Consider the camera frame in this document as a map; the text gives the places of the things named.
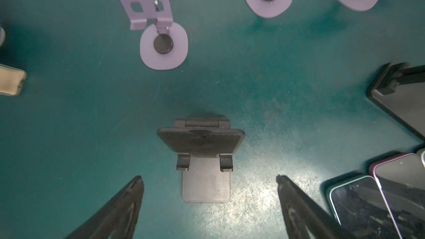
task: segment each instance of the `green painted surface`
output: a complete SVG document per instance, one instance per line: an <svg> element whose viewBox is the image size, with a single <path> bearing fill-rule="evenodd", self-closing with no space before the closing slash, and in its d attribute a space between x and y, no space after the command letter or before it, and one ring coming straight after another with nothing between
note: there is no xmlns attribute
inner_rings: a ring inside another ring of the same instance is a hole
<svg viewBox="0 0 425 239"><path fill-rule="evenodd" d="M327 209L320 183L421 141L365 88L389 61L423 64L423 0L293 0L258 18L244 0L171 0L189 55L167 72L139 56L119 0L0 0L1 63L28 72L0 97L0 238L63 238L133 176L135 238L285 238L277 174ZM186 204L176 155L156 136L176 118L223 114L246 132L227 204Z"/></svg>

